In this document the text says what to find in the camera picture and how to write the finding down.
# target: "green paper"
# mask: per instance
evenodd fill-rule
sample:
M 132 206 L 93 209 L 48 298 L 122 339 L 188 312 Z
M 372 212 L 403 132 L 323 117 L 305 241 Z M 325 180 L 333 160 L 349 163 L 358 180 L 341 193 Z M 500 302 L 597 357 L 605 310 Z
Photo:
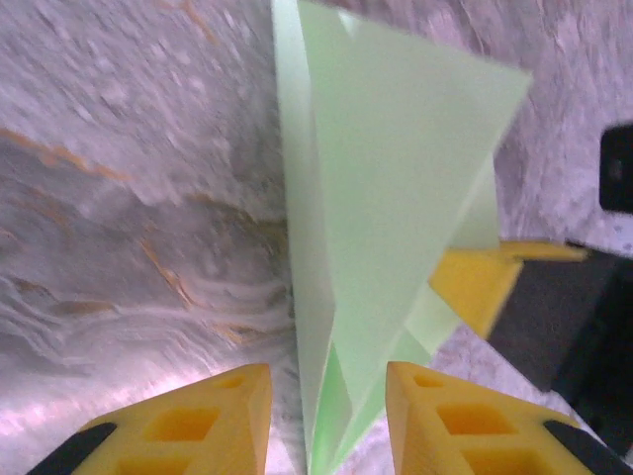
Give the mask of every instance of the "green paper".
M 459 319 L 444 248 L 497 245 L 493 155 L 529 76 L 297 0 L 273 0 L 308 464 L 331 473 Z

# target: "paper fold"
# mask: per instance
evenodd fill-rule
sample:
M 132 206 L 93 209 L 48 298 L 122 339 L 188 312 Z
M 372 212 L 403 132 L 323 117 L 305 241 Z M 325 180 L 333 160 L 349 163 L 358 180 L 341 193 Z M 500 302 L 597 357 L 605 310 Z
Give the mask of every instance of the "paper fold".
M 492 157 L 529 77 L 309 2 L 273 14 L 306 444 L 330 473 L 387 361 L 457 326 L 427 280 L 446 246 L 497 245 Z

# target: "yellow plastic part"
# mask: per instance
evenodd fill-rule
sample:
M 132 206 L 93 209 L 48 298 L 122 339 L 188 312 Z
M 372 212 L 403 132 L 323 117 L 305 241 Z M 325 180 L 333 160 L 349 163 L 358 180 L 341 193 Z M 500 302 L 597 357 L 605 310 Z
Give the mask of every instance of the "yellow plastic part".
M 522 266 L 498 249 L 449 249 L 429 285 L 476 334 L 487 338 Z
M 567 416 L 411 363 L 387 368 L 397 475 L 590 475 L 542 423 Z
M 263 474 L 272 384 L 242 366 L 102 416 L 115 431 L 73 475 Z
M 488 338 L 524 260 L 582 261 L 588 250 L 551 242 L 502 241 L 497 249 L 448 249 L 428 283 L 481 338 Z
M 580 262 L 587 258 L 589 251 L 564 244 L 539 241 L 505 240 L 499 245 L 499 251 L 506 257 L 522 260 L 555 260 Z

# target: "white marble background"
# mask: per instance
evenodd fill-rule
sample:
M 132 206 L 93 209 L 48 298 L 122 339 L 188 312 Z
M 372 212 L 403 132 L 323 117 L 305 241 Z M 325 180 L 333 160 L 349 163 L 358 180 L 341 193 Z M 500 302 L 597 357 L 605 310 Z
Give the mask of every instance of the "white marble background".
M 497 154 L 503 234 L 631 250 L 597 166 L 633 118 L 633 1 L 338 3 L 532 71 Z M 272 45 L 265 0 L 0 0 L 0 128 L 48 147 L 0 138 L 3 473 L 249 361 L 276 387 L 267 472 L 305 470 Z M 433 366 L 569 410 L 467 329 Z M 392 471 L 382 421 L 342 473 Z

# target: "black rubber pad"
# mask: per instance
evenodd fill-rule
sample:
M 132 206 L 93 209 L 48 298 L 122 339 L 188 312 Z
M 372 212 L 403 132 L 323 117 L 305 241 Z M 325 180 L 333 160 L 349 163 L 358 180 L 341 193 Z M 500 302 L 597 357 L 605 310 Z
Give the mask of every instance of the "black rubber pad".
M 633 475 L 626 463 L 590 434 L 558 421 L 543 424 L 594 475 Z
M 633 214 L 633 124 L 604 131 L 600 140 L 600 206 Z
M 74 434 L 27 475 L 71 475 L 116 428 L 104 423 Z

